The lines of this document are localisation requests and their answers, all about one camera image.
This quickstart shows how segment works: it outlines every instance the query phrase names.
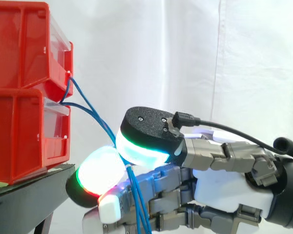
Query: blue cable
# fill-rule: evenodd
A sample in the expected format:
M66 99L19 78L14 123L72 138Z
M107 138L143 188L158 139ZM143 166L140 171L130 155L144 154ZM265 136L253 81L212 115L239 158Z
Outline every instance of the blue cable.
M67 97L68 91L69 91L69 86L70 86L70 78L67 81L67 86L66 86L66 90L65 90L65 94L63 96L63 98L60 101L60 104L62 104L62 102L64 102L64 99Z
M73 103L73 102L63 102L64 99L67 97L67 94L68 94L68 91L69 91L69 86L70 86L70 81L73 82L73 84L75 85L76 89L78 90L78 92L83 97L83 99L88 104L88 106L90 107L91 110L89 110L89 109L87 109L87 108L85 108L85 107L83 107L81 105L78 105L76 103ZM80 108L83 111L87 112L89 115L91 115L100 124L100 126L106 131L108 136L111 138L111 140L113 141L114 145L116 145L116 142L115 142L116 137L113 134L112 130L107 125L107 123L105 123L104 120L102 120L100 118L99 114L93 108L91 103L88 101L88 99L85 97L85 95L81 91L81 89L80 89L79 85L77 84L77 82L72 77L70 77L68 82L67 82L66 91L65 91L65 94L64 94L63 98L60 101L60 104L66 105L66 106L74 106L74 107ZM126 161L121 155L120 155L120 157L121 157L124 165L129 164L129 162ZM126 171L127 171L128 178L129 178L129 181L130 181L130 184L131 184L131 187L132 187L132 194L133 194L134 201L135 201L135 206L136 206L136 219L137 219L137 231L138 231L138 234L141 234L140 219L141 219L141 222L142 222L142 225L143 225L143 228L144 228L145 232L147 234L151 234L152 232L151 232L151 225L150 225L150 222L149 222L149 215L148 215L145 203L144 203L144 199L143 199L143 196L142 196L142 193L141 193L137 178L135 177L135 175L134 175L134 173L133 173L133 171L131 169L131 166L126 167ZM142 208L143 208L144 219L143 219L143 216L142 216L142 211L141 211L141 208L140 208L139 200L137 198L137 192L138 192L138 196L140 198L140 202L141 202L141 205L142 205Z
M98 118L93 114L93 112L79 104L76 104L76 103L73 103L73 102L62 102L61 103L63 106L74 106L74 107L77 107L83 111L85 111L86 113L88 113L89 115L91 115L99 124L100 126L106 131L106 133L108 134L108 136L112 139L113 143L115 143L115 135L113 134L112 130L110 129L110 127L107 125L107 123L103 121L103 124L105 125L102 125L99 121L98 121Z
M137 178L135 176L133 177L133 180L134 180L134 183L136 183L136 188L137 188L137 191L138 191L138 195L139 195L140 200L141 200L144 217L145 217L146 224L147 224L147 229L149 231L149 234L151 234L152 228L151 228L151 224L150 224L150 221L149 221L149 215L148 215L148 212L147 212L147 209L146 209L146 206L145 206L145 201L143 199L142 192L140 190Z

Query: black fingertip cap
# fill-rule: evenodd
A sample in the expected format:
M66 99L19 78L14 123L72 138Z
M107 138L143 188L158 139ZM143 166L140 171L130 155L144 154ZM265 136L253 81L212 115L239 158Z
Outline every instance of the black fingertip cap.
M148 107L133 107L127 110L121 124L122 135L143 148L173 154L184 136L175 137L168 131L167 119L173 114Z
M89 194L80 186L77 181L77 171L67 180L65 189L69 198L77 205L85 208L92 208L98 205L99 195Z

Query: cable connector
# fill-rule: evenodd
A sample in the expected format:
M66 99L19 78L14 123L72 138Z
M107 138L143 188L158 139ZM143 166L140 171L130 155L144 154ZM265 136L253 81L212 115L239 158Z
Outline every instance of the cable connector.
M182 126L193 127L200 125L201 119L195 118L193 115L176 112L172 118L172 125L175 128L181 129Z

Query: black table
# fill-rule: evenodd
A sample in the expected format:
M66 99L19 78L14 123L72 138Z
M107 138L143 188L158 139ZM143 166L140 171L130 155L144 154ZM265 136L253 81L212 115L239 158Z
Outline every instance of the black table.
M73 164L62 164L28 181L0 188L0 234L49 232L53 211L67 198L66 180L74 173Z

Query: black cable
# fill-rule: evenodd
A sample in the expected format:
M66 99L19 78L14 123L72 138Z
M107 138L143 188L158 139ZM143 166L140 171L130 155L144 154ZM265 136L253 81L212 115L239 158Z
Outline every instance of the black cable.
M231 128L231 127L228 127L228 126L225 126L225 125L222 125L222 124L214 123L214 122L204 121L204 120L201 120L199 118L195 118L195 120L196 120L195 121L196 124L198 124L198 125L209 126L209 127L213 127L213 128L219 128L219 129L222 129L224 131L227 131L227 132L236 134L236 135L238 135L240 137L243 137L243 138L245 138L245 139L247 139L247 140L249 140L249 141L251 141L251 142L253 142L253 143L257 144L257 145L259 145L260 147L263 147L263 148L265 148L267 150L270 150L270 151L272 151L272 152L274 152L276 154L279 154L279 155L285 155L286 154L286 152L278 150L278 149L276 149L276 148L274 148L274 147L272 147L270 145L267 145L266 143L264 143L264 142L262 142L260 140L257 140L256 138L253 138L252 136L247 135L247 134L245 134L245 133L243 133L241 131L238 131L238 130L236 130L234 128Z

